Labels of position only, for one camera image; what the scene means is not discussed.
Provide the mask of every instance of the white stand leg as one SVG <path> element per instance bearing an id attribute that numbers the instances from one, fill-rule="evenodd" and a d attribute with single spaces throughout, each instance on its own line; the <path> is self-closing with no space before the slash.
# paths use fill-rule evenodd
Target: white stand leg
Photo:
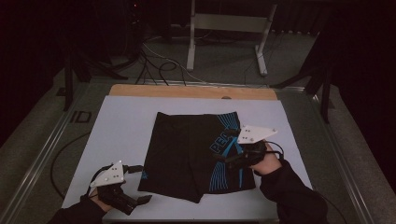
<path id="1" fill-rule="evenodd" d="M 268 74 L 267 66 L 265 65 L 264 61 L 264 56 L 262 55 L 262 50 L 264 49 L 265 41 L 267 40 L 268 34 L 270 33 L 275 11 L 276 5 L 272 5 L 270 14 L 267 17 L 267 23 L 265 23 L 265 28 L 262 32 L 262 42 L 260 43 L 260 45 L 256 46 L 257 63 L 259 64 L 260 75 L 262 76 L 266 76 Z"/>
<path id="2" fill-rule="evenodd" d="M 187 71 L 192 72 L 194 70 L 194 59 L 195 59 L 195 45 L 189 47 L 189 56 L 187 58 Z"/>
<path id="3" fill-rule="evenodd" d="M 258 45 L 256 45 L 256 57 L 257 63 L 259 64 L 260 75 L 266 76 L 268 74 L 267 66 L 265 66 L 264 56 L 262 55 L 262 51 L 259 51 Z"/>
<path id="4" fill-rule="evenodd" d="M 194 59 L 195 59 L 195 0 L 191 1 L 191 27 L 190 27 L 190 45 L 189 55 L 187 57 L 187 71 L 192 72 L 194 70 Z"/>

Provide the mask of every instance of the dark background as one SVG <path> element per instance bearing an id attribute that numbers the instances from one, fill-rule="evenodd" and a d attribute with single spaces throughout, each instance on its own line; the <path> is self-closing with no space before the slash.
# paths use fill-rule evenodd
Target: dark background
<path id="1" fill-rule="evenodd" d="M 190 1 L 148 0 L 144 20 L 164 38 L 170 24 L 189 21 Z M 222 12 L 256 15 L 240 1 L 223 1 Z M 392 1 L 303 1 L 279 6 L 273 30 L 318 35 L 302 71 L 332 59 L 332 84 L 340 89 L 378 164 L 396 189 L 396 114 L 393 76 L 396 74 L 396 13 Z M 59 34 L 76 43 L 95 60 L 123 53 L 115 44 L 127 36 L 122 1 L 6 1 L 0 3 L 1 138 L 7 140 L 64 66 Z M 216 12 L 218 1 L 205 1 L 197 10 Z"/>

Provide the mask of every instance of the table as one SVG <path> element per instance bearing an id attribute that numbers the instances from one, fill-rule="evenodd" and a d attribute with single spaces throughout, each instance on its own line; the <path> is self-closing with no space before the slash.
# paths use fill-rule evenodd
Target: table
<path id="1" fill-rule="evenodd" d="M 276 11 L 276 4 L 272 4 L 270 13 L 266 18 L 202 14 L 202 13 L 195 13 L 195 0 L 191 0 L 191 28 L 190 28 L 189 54 L 187 59 L 187 70 L 192 71 L 194 67 L 195 29 L 227 30 L 227 31 L 262 33 L 262 41 L 260 45 L 257 45 L 255 47 L 256 58 L 259 64 L 260 74 L 262 76 L 267 75 L 267 68 L 265 66 L 262 50 L 264 49 L 265 41 L 269 34 L 275 11 Z"/>
<path id="2" fill-rule="evenodd" d="M 183 109 L 174 105 L 187 105 Z M 293 169 L 311 187 L 300 152 L 296 146 L 286 113 L 269 89 L 212 88 L 180 86 L 115 85 L 103 102 L 92 134 L 64 200 L 63 207 L 78 201 L 91 179 L 102 166 L 123 160 L 124 164 L 143 164 L 156 111 L 172 114 L 225 113 L 236 109 L 241 124 L 276 127 L 278 134 L 268 140 L 279 143 Z M 131 197 L 147 195 L 137 191 L 140 174 L 125 176 L 122 187 Z M 260 178 L 255 176 L 256 185 Z M 277 219 L 276 205 L 266 200 L 259 189 L 223 195 L 204 195 L 200 203 L 153 194 L 148 204 L 138 206 L 130 216 L 113 210 L 105 221 L 127 220 L 266 220 Z"/>

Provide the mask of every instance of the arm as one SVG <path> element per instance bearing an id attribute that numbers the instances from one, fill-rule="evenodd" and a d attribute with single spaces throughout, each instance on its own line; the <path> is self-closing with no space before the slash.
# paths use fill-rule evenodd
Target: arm
<path id="1" fill-rule="evenodd" d="M 59 209 L 48 224 L 96 224 L 112 207 L 101 202 L 95 189 L 90 198 L 83 199 L 68 208 Z"/>
<path id="2" fill-rule="evenodd" d="M 262 177 L 264 196 L 277 204 L 280 223 L 328 223 L 327 204 L 304 185 L 287 161 L 268 153 L 251 168 Z"/>

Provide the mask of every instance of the cable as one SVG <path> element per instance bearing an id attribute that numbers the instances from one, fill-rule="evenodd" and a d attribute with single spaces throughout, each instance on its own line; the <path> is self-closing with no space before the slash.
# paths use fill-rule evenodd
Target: cable
<path id="1" fill-rule="evenodd" d="M 321 198 L 323 198 L 324 200 L 326 200 L 329 204 L 332 205 L 332 207 L 335 208 L 335 210 L 337 210 L 338 214 L 340 214 L 341 218 L 344 220 L 344 222 L 347 224 L 347 220 L 344 217 L 344 215 L 341 213 L 340 209 L 337 208 L 337 206 L 335 206 L 334 203 L 332 203 L 329 199 L 327 199 L 325 196 L 323 196 L 323 194 L 319 193 L 318 191 L 315 190 L 315 192 L 320 195 Z"/>
<path id="2" fill-rule="evenodd" d="M 169 61 L 169 62 L 172 62 L 172 63 L 177 64 L 180 68 L 182 68 L 182 69 L 187 73 L 187 75 L 188 75 L 189 77 L 193 78 L 194 80 L 200 81 L 200 82 L 202 82 L 202 83 L 205 83 L 205 84 L 208 84 L 208 85 L 211 85 L 211 86 L 218 86 L 218 85 L 216 85 L 215 83 L 206 82 L 206 81 L 204 81 L 204 80 L 201 80 L 201 79 L 198 78 L 198 77 L 193 76 L 192 74 L 189 73 L 189 71 L 188 71 L 185 67 L 183 67 L 183 65 L 181 65 L 180 63 L 178 63 L 177 61 L 175 61 L 175 60 L 173 60 L 173 59 L 169 59 L 169 58 L 163 57 L 162 55 L 160 55 L 160 54 L 154 52 L 154 51 L 151 50 L 145 43 L 143 43 L 143 46 L 144 46 L 146 49 L 148 49 L 151 53 L 153 53 L 154 55 L 156 55 L 156 56 L 158 56 L 158 57 L 160 57 L 160 58 L 162 58 L 162 59 L 165 59 L 166 61 Z"/>
<path id="3" fill-rule="evenodd" d="M 51 163 L 51 165 L 50 165 L 50 170 L 49 170 L 50 183 L 51 183 L 51 185 L 53 186 L 53 188 L 55 189 L 55 191 L 58 193 L 58 195 L 59 195 L 62 199 L 64 199 L 64 195 L 63 195 L 63 194 L 61 193 L 61 191 L 58 189 L 58 187 L 56 186 L 55 181 L 54 181 L 54 179 L 53 179 L 53 167 L 54 167 L 54 165 L 55 165 L 55 162 L 56 162 L 56 160 L 58 159 L 59 155 L 61 155 L 61 153 L 62 153 L 66 148 L 68 148 L 70 145 L 72 145 L 73 143 L 75 143 L 77 140 L 79 140 L 79 139 L 85 137 L 86 135 L 88 135 L 88 134 L 90 134 L 90 133 L 91 133 L 91 132 L 84 133 L 83 135 L 81 135 L 81 136 L 79 136 L 79 137 L 73 139 L 72 141 L 70 141 L 69 143 L 67 143 L 66 145 L 64 145 L 64 146 L 56 153 L 55 157 L 54 157 L 53 160 L 52 160 L 52 163 Z"/>

